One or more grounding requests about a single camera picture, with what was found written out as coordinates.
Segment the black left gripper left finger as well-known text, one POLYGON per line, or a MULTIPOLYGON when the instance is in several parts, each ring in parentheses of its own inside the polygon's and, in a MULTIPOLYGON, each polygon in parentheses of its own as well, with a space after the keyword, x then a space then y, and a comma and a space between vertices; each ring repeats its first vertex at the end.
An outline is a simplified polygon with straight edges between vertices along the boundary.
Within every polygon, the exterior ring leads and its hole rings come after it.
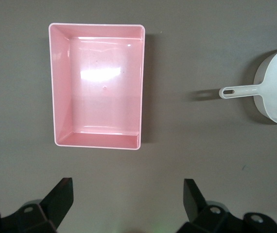
POLYGON ((0 233, 55 233, 73 201, 73 180, 62 178, 39 203, 24 205, 6 217, 0 215, 0 233))

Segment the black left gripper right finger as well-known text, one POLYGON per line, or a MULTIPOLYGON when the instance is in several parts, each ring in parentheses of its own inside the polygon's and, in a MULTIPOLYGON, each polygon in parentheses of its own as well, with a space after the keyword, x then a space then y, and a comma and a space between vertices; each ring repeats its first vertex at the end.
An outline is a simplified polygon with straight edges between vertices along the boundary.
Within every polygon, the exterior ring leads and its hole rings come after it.
POLYGON ((206 201, 193 179, 184 180, 183 205, 188 221, 179 233, 277 233, 277 223, 265 214, 248 212, 240 219, 224 205, 206 201))

